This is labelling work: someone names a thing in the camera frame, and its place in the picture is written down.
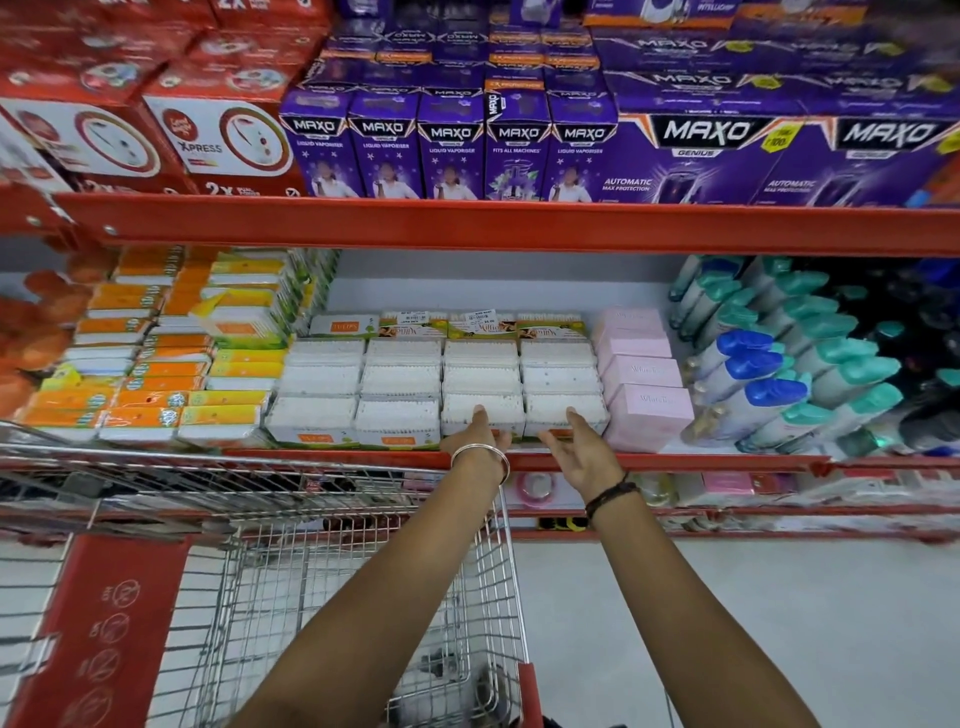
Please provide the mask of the person's left forearm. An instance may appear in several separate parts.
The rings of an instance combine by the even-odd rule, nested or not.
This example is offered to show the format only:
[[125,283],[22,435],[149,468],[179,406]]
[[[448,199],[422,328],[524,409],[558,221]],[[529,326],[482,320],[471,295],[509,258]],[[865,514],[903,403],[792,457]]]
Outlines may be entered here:
[[319,609],[226,728],[378,728],[499,486],[461,462]]

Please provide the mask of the red metal shelf beam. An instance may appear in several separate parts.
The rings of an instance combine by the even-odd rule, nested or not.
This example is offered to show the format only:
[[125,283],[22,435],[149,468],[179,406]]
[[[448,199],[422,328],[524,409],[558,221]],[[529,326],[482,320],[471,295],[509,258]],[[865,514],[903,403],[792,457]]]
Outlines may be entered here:
[[0,236],[526,253],[958,258],[960,211],[62,193],[0,182]]

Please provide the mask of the row of teal-capped bottles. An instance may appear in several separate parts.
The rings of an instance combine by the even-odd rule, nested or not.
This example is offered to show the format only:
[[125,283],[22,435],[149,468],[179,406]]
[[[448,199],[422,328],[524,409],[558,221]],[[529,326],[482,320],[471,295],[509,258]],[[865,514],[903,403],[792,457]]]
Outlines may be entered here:
[[865,292],[842,281],[844,273],[838,268],[843,261],[783,255],[690,255],[684,261],[669,288],[667,322],[689,346],[688,358],[731,330],[770,334],[775,340],[770,351],[785,359],[779,371],[762,380],[810,384],[804,402],[746,438],[691,447],[744,455],[810,455],[899,403],[901,393],[885,382],[899,363],[880,356],[874,341],[856,337],[858,318],[845,311],[839,296],[840,288]]

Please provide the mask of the white orange-label box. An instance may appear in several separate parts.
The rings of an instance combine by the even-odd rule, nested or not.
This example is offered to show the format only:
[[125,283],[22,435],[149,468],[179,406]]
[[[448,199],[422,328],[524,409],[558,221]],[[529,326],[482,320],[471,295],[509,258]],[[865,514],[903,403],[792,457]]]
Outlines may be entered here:
[[322,313],[309,323],[310,339],[371,339],[379,334],[380,316],[375,313]]

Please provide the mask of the pink packet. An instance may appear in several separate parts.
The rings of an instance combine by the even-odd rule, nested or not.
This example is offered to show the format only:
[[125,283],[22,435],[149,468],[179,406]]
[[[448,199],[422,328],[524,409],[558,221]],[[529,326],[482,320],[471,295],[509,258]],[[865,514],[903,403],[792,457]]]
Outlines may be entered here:
[[749,472],[708,471],[702,474],[702,497],[712,503],[744,503],[755,494],[755,480]]

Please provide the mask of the stack of orange-white packets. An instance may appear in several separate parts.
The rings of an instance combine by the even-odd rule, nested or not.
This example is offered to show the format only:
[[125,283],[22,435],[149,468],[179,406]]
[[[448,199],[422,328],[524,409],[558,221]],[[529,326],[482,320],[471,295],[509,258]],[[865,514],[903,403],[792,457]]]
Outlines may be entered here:
[[[324,312],[341,249],[152,245],[110,249],[71,345],[0,428],[76,444],[270,447],[260,422],[294,347]],[[33,265],[0,273],[28,298]]]

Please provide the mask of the round white pink pack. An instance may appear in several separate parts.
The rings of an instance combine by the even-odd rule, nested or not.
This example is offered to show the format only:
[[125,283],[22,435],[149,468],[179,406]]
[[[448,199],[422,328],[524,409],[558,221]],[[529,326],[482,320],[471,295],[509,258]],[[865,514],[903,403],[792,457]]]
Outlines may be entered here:
[[503,488],[505,510],[546,512],[556,509],[558,474],[553,471],[522,471],[511,475]]

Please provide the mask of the red shelf edge rail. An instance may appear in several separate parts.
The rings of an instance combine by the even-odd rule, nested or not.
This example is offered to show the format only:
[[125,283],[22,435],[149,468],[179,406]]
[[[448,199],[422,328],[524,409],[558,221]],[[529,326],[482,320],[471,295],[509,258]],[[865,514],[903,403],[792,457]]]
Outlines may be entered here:
[[[721,454],[715,451],[677,454],[619,453],[621,468],[633,473],[947,471],[960,477],[960,458],[930,456],[871,456],[835,460],[827,455]],[[293,476],[377,478],[400,473],[437,474],[450,466],[440,451],[229,449],[223,452],[172,452],[52,443],[0,443],[0,475],[24,472],[51,475],[68,471],[97,474],[105,479],[212,480],[214,477],[252,481],[259,477]]]

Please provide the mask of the stack of large purple boxes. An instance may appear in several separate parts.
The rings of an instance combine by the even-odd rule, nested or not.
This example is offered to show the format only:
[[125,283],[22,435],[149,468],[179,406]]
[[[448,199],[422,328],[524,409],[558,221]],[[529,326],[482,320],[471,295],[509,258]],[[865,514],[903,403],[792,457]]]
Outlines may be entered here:
[[877,0],[586,0],[606,91],[551,200],[919,208],[960,160],[960,83]]

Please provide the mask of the person's right forearm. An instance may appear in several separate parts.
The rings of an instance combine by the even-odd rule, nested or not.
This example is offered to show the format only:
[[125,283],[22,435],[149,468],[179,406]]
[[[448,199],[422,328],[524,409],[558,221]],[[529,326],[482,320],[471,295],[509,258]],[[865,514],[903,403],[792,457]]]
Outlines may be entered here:
[[585,512],[683,728],[821,728],[633,484],[614,486]]

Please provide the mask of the blue-capped spray bottle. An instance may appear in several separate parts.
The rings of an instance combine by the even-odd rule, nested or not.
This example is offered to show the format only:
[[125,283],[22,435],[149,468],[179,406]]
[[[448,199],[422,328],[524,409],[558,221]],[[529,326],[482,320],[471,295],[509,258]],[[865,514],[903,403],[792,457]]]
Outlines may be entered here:
[[803,403],[809,395],[810,383],[802,379],[771,377],[751,381],[726,399],[702,409],[679,438],[694,447],[733,445],[789,407]]
[[740,328],[723,332],[704,349],[685,360],[681,367],[682,380],[686,385],[699,382],[728,359],[754,351],[770,351],[774,344],[775,338],[764,332]]
[[691,402],[695,409],[724,402],[748,383],[774,375],[785,359],[777,351],[750,348],[736,348],[731,356],[704,356],[691,386]]

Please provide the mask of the person's right hand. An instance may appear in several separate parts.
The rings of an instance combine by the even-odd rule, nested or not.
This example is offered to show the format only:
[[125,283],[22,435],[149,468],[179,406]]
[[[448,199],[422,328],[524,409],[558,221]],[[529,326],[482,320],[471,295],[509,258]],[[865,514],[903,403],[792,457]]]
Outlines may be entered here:
[[560,471],[588,505],[623,482],[626,472],[603,437],[573,407],[567,407],[566,417],[571,436],[564,441],[572,444],[572,467]]

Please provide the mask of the stack of clear swab boxes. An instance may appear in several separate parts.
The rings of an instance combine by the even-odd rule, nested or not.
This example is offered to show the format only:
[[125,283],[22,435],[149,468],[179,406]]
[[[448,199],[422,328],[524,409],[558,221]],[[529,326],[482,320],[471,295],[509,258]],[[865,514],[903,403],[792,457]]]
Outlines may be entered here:
[[606,431],[598,359],[577,331],[560,329],[440,339],[297,344],[260,423],[279,445],[430,451],[463,432],[481,407],[494,436],[570,438],[568,410]]

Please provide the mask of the silver bangle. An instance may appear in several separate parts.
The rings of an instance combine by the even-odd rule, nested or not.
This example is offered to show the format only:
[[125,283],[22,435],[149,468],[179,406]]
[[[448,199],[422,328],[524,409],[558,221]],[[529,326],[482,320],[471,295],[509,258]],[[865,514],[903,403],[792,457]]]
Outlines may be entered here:
[[461,462],[472,467],[479,463],[478,473],[495,479],[497,486],[505,483],[512,472],[506,452],[489,443],[466,443],[459,446],[450,456],[450,470],[455,470]]

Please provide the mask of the green-label swab box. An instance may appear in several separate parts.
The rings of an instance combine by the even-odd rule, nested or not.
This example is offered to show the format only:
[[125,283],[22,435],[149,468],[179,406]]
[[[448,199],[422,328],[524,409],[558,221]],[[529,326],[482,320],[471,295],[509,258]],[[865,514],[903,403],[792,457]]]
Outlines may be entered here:
[[475,339],[478,341],[516,341],[517,315],[493,308],[456,311],[447,317],[447,339]]
[[449,335],[446,311],[387,310],[380,314],[379,338],[405,341],[444,340]]
[[520,340],[586,341],[587,325],[579,312],[518,312],[515,326]]

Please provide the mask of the stack of small purple boxes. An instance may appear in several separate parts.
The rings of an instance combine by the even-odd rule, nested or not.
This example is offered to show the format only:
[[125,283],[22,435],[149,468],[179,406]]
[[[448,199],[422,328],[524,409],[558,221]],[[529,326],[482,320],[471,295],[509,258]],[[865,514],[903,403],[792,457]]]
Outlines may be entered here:
[[618,113],[582,0],[331,0],[279,122],[324,200],[619,202]]

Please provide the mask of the row of dark bottles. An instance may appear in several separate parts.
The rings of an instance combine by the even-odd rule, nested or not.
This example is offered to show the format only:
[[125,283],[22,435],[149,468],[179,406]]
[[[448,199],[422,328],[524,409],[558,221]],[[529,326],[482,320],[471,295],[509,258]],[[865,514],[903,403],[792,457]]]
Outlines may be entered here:
[[838,272],[844,284],[864,289],[838,293],[858,319],[855,337],[898,363],[885,383],[902,398],[831,445],[846,461],[960,461],[960,258],[845,259]]

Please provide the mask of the pink box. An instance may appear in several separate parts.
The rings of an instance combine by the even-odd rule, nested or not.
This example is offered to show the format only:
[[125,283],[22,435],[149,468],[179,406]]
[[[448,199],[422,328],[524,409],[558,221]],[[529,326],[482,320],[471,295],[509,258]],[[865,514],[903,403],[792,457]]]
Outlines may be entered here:
[[609,405],[624,385],[684,388],[676,360],[663,357],[614,355],[601,373],[604,401]]
[[670,342],[665,336],[647,335],[639,331],[615,331],[601,338],[597,348],[598,358],[666,358],[674,357]]
[[597,313],[590,330],[590,339],[596,341],[607,332],[626,331],[643,336],[666,338],[663,316],[651,307],[611,306]]
[[657,454],[693,421],[688,390],[624,384],[607,405],[604,439],[619,453]]

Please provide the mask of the person's left hand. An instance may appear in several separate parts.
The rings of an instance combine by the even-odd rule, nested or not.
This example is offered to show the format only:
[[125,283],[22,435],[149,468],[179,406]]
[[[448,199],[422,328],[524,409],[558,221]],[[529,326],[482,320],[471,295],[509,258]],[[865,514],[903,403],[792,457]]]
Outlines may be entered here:
[[439,449],[452,455],[462,445],[468,443],[487,443],[491,445],[491,424],[486,408],[477,404],[473,408],[472,419],[465,429],[444,437],[439,443]]

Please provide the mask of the pile of orange packets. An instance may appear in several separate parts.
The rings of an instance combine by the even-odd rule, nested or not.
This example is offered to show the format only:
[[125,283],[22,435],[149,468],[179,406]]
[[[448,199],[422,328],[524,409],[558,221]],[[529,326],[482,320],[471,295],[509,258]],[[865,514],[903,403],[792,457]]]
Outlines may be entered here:
[[0,421],[12,420],[70,347],[97,285],[106,283],[118,258],[112,249],[69,254],[65,271],[27,273],[28,297],[0,293]]

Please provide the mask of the red cart sign panel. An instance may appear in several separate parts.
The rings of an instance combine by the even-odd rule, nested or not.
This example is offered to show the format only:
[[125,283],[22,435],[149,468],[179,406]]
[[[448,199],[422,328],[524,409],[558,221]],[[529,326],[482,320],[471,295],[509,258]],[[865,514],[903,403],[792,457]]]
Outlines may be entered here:
[[4,728],[146,728],[190,548],[73,537]]

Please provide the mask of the stack of red-white boxes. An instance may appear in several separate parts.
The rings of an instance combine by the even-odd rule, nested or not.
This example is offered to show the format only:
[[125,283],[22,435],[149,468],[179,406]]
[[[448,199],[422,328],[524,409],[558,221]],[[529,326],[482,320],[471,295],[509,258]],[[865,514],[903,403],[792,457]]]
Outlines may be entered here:
[[332,0],[0,0],[0,177],[308,196],[282,126]]

